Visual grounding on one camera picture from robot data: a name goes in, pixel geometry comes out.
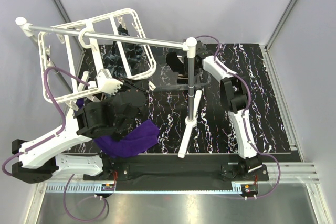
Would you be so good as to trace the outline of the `black striped sock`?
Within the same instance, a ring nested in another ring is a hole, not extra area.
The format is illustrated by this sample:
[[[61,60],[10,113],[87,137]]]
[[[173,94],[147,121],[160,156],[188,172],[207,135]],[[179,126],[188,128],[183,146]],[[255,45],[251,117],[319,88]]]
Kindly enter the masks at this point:
[[[187,56],[179,57],[176,52],[169,52],[166,55],[166,64],[173,72],[178,73],[178,78],[187,79]]]

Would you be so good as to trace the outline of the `dark patterned sock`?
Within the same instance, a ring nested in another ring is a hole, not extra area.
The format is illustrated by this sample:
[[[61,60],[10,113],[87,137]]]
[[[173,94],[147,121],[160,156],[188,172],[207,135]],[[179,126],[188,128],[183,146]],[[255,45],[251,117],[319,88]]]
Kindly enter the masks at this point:
[[[122,42],[124,54],[132,75],[149,70],[144,48],[138,44]],[[122,62],[121,53],[116,41],[99,45],[103,67],[108,69],[115,79],[125,79],[127,74]]]

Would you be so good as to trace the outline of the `purple fleece sock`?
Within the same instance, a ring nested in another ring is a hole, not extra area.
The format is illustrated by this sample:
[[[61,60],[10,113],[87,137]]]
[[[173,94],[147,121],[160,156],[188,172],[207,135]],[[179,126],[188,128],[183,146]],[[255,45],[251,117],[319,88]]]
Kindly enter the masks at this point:
[[[131,104],[117,105],[112,99],[85,104],[76,102],[78,135],[93,139],[111,157],[132,157],[158,143],[159,128],[149,119],[136,125],[142,115],[140,108]]]

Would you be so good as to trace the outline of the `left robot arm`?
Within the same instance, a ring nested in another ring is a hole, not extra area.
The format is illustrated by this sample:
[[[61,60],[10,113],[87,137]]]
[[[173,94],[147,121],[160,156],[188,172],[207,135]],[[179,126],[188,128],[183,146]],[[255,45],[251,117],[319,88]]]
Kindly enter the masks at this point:
[[[103,180],[113,175],[113,167],[103,156],[67,156],[64,151],[90,140],[103,140],[99,148],[107,153],[112,143],[121,143],[143,115],[144,106],[155,87],[149,80],[123,80],[121,91],[100,102],[91,102],[66,119],[48,136],[12,142],[12,153],[19,162],[12,165],[12,176],[29,184],[46,181],[58,174],[83,174]]]

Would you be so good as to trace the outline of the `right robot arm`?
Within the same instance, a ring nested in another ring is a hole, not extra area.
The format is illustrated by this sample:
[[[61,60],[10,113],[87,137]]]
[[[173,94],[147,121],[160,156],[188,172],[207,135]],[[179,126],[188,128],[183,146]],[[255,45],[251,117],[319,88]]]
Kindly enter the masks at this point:
[[[208,51],[201,41],[196,44],[195,65],[211,74],[220,85],[220,102],[233,123],[238,143],[240,162],[235,168],[236,174],[250,180],[262,167],[250,126],[250,90],[245,80]]]

